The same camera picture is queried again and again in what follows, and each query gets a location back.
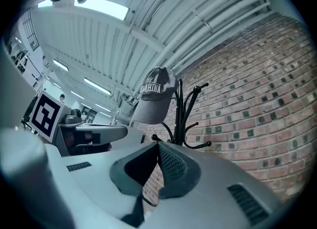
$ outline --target brick wall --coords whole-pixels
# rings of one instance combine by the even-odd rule
[[[302,189],[317,150],[317,61],[301,23],[275,13],[227,39],[180,76],[185,95],[209,83],[187,121],[199,122],[186,137],[190,145],[212,141],[202,152],[236,163],[281,200]],[[174,119],[172,101],[164,122],[173,129]],[[152,134],[169,138],[161,125],[135,127],[146,141]],[[162,186],[156,168],[144,195],[157,202]]]

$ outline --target baseball cap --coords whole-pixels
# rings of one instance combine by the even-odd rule
[[[165,67],[151,69],[141,87],[141,97],[133,119],[147,124],[159,124],[164,121],[177,87],[177,78],[171,71]]]

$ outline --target ceiling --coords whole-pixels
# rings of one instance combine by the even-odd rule
[[[62,84],[90,103],[114,112],[120,106],[125,115],[137,102],[140,85],[151,67],[176,66],[173,70],[177,74],[216,46],[219,37],[269,11],[268,3],[256,11],[266,0],[254,0],[231,12],[243,0],[228,0],[201,18],[200,13],[217,0],[109,1],[129,8],[124,21],[74,7],[74,0],[60,1],[53,7],[35,7],[32,20],[44,55]],[[201,22],[176,39],[197,17]],[[69,71],[56,68],[53,58],[68,66]],[[111,96],[86,84],[84,77],[110,90]]]

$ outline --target black metal coat rack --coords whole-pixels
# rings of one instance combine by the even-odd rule
[[[189,116],[194,104],[195,104],[195,101],[198,97],[198,94],[200,94],[200,92],[202,91],[202,88],[204,88],[206,86],[208,86],[208,83],[205,83],[202,86],[195,86],[193,88],[193,90],[187,95],[185,101],[183,101],[183,81],[182,81],[182,79],[179,79],[178,92],[177,91],[175,92],[176,119],[175,119],[175,125],[174,125],[174,134],[172,134],[172,131],[169,129],[169,127],[164,122],[161,123],[167,129],[167,132],[169,134],[170,139],[167,140],[168,143],[172,143],[172,144],[176,144],[176,145],[180,145],[180,146],[182,146],[184,144],[186,147],[188,147],[190,149],[200,149],[200,148],[203,148],[206,146],[211,146],[211,142],[208,141],[206,143],[192,147],[192,146],[189,146],[185,140],[186,132],[190,128],[198,125],[198,122],[196,122],[196,123],[186,127],[186,121],[188,119],[188,116]],[[186,109],[188,99],[191,96],[192,96],[192,98],[189,102],[188,108]],[[152,140],[157,141],[157,142],[162,141],[155,134],[152,135]]]

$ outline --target ceiling light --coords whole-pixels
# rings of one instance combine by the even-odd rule
[[[85,105],[84,103],[81,103],[81,104],[82,104],[82,105],[84,105],[85,107],[87,107],[87,108],[91,109],[91,107],[89,107],[89,106]]]
[[[84,80],[85,80],[86,83],[89,83],[89,84],[92,85],[93,87],[95,87],[95,88],[101,90],[102,92],[104,92],[104,93],[106,93],[106,94],[108,94],[108,95],[111,95],[111,92],[110,92],[110,91],[108,91],[108,90],[106,90],[105,88],[99,86],[98,84],[95,84],[94,82],[88,80],[87,78],[84,78]]]
[[[107,109],[107,108],[103,108],[102,106],[99,106],[98,104],[95,104],[97,107],[100,107],[100,108],[102,108],[102,109],[104,109],[104,110],[107,110],[108,112],[111,112],[109,109]]]
[[[124,20],[129,8],[119,5],[117,3],[107,1],[107,0],[87,0],[82,4],[79,4],[77,0],[75,0],[75,6],[92,9],[96,11],[100,11],[102,13],[108,14],[110,16],[114,16],[121,20]]]
[[[54,85],[56,85],[58,88],[60,88],[60,89],[61,89],[61,87],[60,87],[58,84],[56,84],[56,83],[54,83],[54,82],[53,82],[53,84],[54,84]]]
[[[107,114],[105,114],[105,113],[103,113],[103,112],[100,112],[100,113],[102,113],[102,114],[105,115],[105,116],[111,117],[111,116],[109,116],[109,115],[107,115]]]
[[[68,71],[68,67],[66,67],[65,65],[61,64],[60,62],[58,62],[57,60],[53,59],[53,62],[60,68],[62,68],[63,70]]]
[[[80,95],[78,95],[77,93],[74,93],[73,91],[70,91],[72,94],[75,94],[76,96],[78,96],[79,98],[82,98],[84,100],[83,97],[81,97]]]
[[[51,0],[45,0],[45,1],[38,3],[38,8],[48,7],[48,6],[52,6],[52,5],[53,5],[53,3]]]

